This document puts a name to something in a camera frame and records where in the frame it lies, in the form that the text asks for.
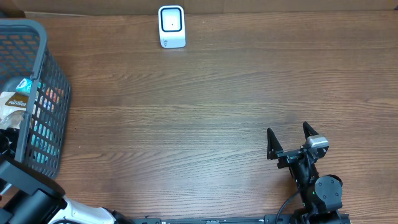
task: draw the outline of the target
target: white robot part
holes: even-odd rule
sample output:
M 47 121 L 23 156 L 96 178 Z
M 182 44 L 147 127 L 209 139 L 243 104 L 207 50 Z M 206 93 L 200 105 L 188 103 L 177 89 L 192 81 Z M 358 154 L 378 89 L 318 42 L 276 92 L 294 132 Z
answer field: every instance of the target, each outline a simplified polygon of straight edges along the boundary
M 114 224 L 116 219 L 104 208 L 93 208 L 83 205 L 67 197 L 63 198 L 67 207 L 60 210 L 49 222 L 58 223 L 62 220 L 73 221 L 81 224 Z

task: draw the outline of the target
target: wooden table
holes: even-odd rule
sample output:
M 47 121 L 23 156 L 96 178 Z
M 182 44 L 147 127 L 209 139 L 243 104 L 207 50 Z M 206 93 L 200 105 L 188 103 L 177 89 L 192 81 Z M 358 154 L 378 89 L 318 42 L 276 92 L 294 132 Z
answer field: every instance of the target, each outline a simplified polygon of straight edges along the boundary
M 308 121 L 330 140 L 353 223 L 398 219 L 398 13 L 186 16 L 162 49 L 157 16 L 38 19 L 73 88 L 57 178 L 70 198 L 129 217 L 276 213 L 295 191 L 266 159 Z M 299 198 L 286 212 L 301 207 Z

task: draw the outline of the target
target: packaged item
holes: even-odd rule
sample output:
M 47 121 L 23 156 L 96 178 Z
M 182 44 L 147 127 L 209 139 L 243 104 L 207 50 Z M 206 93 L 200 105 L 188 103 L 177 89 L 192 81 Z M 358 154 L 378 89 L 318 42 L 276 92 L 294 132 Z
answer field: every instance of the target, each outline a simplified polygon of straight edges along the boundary
M 46 88 L 45 83 L 42 85 L 41 89 L 42 91 L 45 90 L 46 97 L 41 96 L 40 99 L 36 98 L 36 101 L 37 100 L 39 101 L 39 104 L 44 107 L 44 110 L 48 110 L 51 113 L 53 113 L 55 106 L 59 105 L 60 100 L 63 99 L 64 91 L 58 88 L 55 88 L 55 90 L 53 91 L 51 88 Z M 40 115 L 41 111 L 42 110 L 40 108 L 37 109 L 36 116 L 38 118 L 41 116 Z M 49 119 L 48 121 L 46 120 L 45 123 L 48 126 L 52 126 L 52 119 Z M 32 146 L 39 148 L 40 151 L 44 151 L 47 154 L 50 154 L 51 156 L 58 157 L 59 149 L 57 149 L 56 147 L 54 147 L 54 145 L 51 144 L 54 138 L 53 131 L 49 131 L 45 125 L 39 124 L 37 121 L 33 121 L 33 119 L 31 125 L 34 125 L 31 128 L 33 128 L 34 131 L 39 133 L 39 135 L 33 134 L 32 141 L 30 144 Z M 49 157 L 43 153 L 40 153 L 40 151 L 34 151 L 33 158 L 39 163 L 46 163 Z
M 29 98 L 15 92 L 2 92 L 0 95 L 0 123 L 3 125 L 8 125 L 3 129 L 7 128 L 17 128 L 21 124 L 22 118 L 21 114 L 26 110 L 27 102 Z
M 13 76 L 10 78 L 7 78 L 7 81 L 2 85 L 1 87 L 1 91 L 15 91 L 15 89 L 17 88 L 17 86 L 20 84 L 20 82 L 24 79 L 24 78 L 29 78 L 29 76 Z
M 32 89 L 32 80 L 24 78 L 16 87 L 16 92 L 24 96 L 29 96 L 31 89 Z

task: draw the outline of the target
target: wire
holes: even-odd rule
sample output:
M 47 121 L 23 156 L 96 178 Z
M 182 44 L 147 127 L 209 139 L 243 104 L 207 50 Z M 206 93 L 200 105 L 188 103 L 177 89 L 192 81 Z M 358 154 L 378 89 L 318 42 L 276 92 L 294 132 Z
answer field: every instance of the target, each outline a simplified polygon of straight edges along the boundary
M 299 194 L 300 191 L 301 191 L 301 190 L 299 189 L 299 190 L 297 190 L 296 192 L 294 192 L 294 194 L 293 194 L 292 196 L 290 196 L 290 198 L 288 198 L 288 199 L 285 201 L 285 203 L 280 207 L 280 209 L 279 209 L 279 211 L 278 211 L 278 214 L 276 215 L 275 224 L 278 224 L 279 216 L 280 216 L 280 214 L 282 213 L 283 209 L 286 207 L 286 205 L 287 205 L 291 200 L 293 200 L 293 198 L 296 197 L 296 195 Z
M 308 156 L 308 151 L 305 153 L 305 156 L 307 157 L 307 165 L 308 165 L 308 181 L 307 181 L 307 186 L 310 185 L 311 182 L 311 176 L 312 176 L 312 172 L 311 172 L 311 162 L 310 162 L 310 158 Z
M 277 215 L 276 215 L 276 219 L 275 219 L 275 224 L 278 224 L 278 219 L 280 217 L 280 214 L 282 213 L 282 211 L 284 210 L 284 208 L 286 207 L 286 205 L 293 200 L 294 197 L 296 197 L 303 189 L 305 189 L 306 187 L 308 187 L 308 185 L 310 185 L 311 182 L 311 162 L 310 162 L 310 157 L 308 156 L 308 151 L 305 152 L 305 157 L 307 159 L 307 165 L 308 165 L 308 180 L 307 180 L 307 184 L 305 186 L 303 186 L 301 189 L 298 189 L 296 192 L 294 192 L 294 194 L 292 194 L 292 196 L 290 196 L 285 203 L 280 207 Z

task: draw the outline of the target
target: gray plastic basket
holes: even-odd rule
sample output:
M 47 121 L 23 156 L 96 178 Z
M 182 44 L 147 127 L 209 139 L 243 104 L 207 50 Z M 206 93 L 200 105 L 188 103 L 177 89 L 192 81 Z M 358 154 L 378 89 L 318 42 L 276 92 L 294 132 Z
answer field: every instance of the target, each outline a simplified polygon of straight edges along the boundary
M 22 78 L 32 80 L 32 91 L 15 160 L 55 178 L 71 101 L 69 81 L 47 49 L 47 34 L 41 24 L 0 19 L 0 88 L 15 91 L 12 82 Z

